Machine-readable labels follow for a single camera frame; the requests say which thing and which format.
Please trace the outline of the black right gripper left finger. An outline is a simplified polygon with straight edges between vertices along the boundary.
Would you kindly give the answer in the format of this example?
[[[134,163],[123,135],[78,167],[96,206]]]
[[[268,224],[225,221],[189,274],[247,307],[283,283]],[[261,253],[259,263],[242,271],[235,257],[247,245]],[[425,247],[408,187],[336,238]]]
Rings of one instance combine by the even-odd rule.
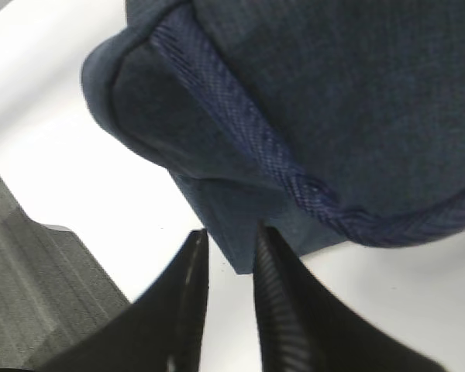
[[[154,283],[41,371],[197,371],[208,302],[208,235],[193,230]]]

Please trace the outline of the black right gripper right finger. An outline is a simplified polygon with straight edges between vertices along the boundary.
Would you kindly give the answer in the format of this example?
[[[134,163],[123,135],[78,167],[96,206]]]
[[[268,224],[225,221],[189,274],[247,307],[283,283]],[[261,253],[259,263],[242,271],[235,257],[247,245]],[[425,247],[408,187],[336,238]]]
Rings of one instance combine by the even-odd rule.
[[[260,224],[253,291],[265,371],[443,371],[344,305]]]

